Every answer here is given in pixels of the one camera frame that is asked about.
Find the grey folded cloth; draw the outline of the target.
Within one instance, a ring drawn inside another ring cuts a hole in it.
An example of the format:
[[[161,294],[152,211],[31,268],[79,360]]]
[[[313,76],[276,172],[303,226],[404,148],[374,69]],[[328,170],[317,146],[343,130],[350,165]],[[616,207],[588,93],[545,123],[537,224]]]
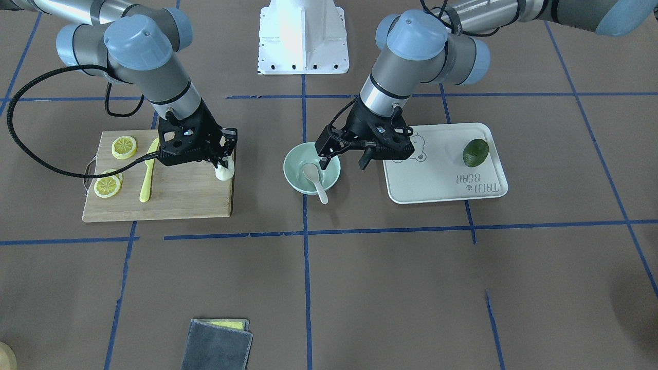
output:
[[[252,342],[249,331],[191,319],[181,369],[246,369]]]

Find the mint green bowl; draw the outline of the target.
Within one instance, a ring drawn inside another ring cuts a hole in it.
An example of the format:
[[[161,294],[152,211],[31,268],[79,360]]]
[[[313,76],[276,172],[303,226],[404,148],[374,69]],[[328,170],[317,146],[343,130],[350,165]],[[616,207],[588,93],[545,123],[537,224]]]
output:
[[[283,162],[283,173],[289,185],[302,194],[317,194],[314,184],[303,173],[304,164],[310,162],[319,169],[319,179],[324,189],[327,191],[333,187],[338,182],[341,174],[341,163],[338,158],[334,158],[330,161],[327,168],[322,170],[319,166],[320,159],[313,141],[301,143],[293,147],[287,153]]]

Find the yellow sponge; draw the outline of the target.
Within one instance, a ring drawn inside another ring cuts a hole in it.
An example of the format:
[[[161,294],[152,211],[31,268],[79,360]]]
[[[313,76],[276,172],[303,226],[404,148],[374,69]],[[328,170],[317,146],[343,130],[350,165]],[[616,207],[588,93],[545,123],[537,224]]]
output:
[[[230,328],[235,330],[249,331],[249,320],[247,319],[231,319],[231,318],[215,318],[215,319],[199,319],[209,325],[221,326],[223,328]]]

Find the green avocado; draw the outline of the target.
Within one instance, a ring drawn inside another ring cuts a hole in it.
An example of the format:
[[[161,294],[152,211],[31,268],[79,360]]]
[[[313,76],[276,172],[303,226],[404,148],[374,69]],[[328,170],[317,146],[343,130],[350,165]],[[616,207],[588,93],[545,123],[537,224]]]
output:
[[[478,138],[471,140],[462,151],[463,164],[467,167],[478,167],[489,155],[489,145],[486,140]]]

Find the wooden cutting board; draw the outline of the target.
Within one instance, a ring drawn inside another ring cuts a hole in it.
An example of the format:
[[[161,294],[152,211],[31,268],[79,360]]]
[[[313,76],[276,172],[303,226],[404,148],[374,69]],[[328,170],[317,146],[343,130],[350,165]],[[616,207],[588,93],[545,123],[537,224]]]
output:
[[[232,214],[233,180],[220,181],[209,162],[164,166],[154,162],[151,197],[145,203],[139,194],[147,166],[141,162],[124,171],[117,195],[98,197],[89,188],[82,220],[106,221],[216,218]]]

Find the white bear tray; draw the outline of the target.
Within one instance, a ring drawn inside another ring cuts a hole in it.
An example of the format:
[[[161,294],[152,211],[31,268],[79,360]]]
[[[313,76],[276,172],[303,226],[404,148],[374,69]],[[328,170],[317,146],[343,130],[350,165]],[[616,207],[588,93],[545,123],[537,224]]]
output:
[[[493,136],[479,122],[416,125],[414,153],[402,161],[383,161],[389,197],[398,204],[486,199],[505,196],[508,182]],[[463,149],[475,139],[489,145],[486,161],[463,162]]]

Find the lemon slice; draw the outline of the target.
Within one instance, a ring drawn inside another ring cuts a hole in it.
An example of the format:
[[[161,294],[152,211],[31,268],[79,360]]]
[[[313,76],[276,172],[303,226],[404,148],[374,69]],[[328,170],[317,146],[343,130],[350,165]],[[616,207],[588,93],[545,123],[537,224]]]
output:
[[[134,156],[138,149],[138,141],[132,136],[120,136],[112,142],[111,154],[115,159],[127,160]]]
[[[96,179],[93,185],[94,193],[100,198],[116,196],[122,188],[123,180],[122,173]]]

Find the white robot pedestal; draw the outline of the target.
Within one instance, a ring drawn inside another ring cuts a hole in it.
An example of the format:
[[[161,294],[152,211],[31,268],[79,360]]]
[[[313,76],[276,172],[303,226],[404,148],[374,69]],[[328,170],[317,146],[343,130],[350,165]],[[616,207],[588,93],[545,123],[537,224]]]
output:
[[[259,21],[261,75],[329,75],[350,69],[345,13],[334,1],[270,1]]]

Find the white ceramic spoon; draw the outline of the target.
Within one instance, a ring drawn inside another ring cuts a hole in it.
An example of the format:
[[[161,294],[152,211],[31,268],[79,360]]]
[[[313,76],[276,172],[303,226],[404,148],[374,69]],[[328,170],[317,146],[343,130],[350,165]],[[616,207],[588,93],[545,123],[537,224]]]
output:
[[[327,193],[321,183],[319,169],[317,166],[315,166],[315,164],[312,162],[308,162],[303,165],[302,171],[306,179],[314,185],[320,202],[326,205],[328,202]]]

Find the yellow plastic knife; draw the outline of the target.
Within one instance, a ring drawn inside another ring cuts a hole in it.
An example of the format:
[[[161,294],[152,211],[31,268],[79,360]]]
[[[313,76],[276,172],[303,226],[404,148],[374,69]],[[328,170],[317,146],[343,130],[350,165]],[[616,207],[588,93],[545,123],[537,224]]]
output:
[[[149,201],[151,198],[153,169],[154,169],[155,159],[157,158],[158,155],[158,148],[159,148],[159,138],[156,137],[155,140],[151,143],[149,149],[149,154],[154,154],[155,157],[145,161],[145,165],[147,166],[147,169],[145,172],[145,178],[143,180],[141,190],[139,192],[139,201],[141,203],[145,203]]]

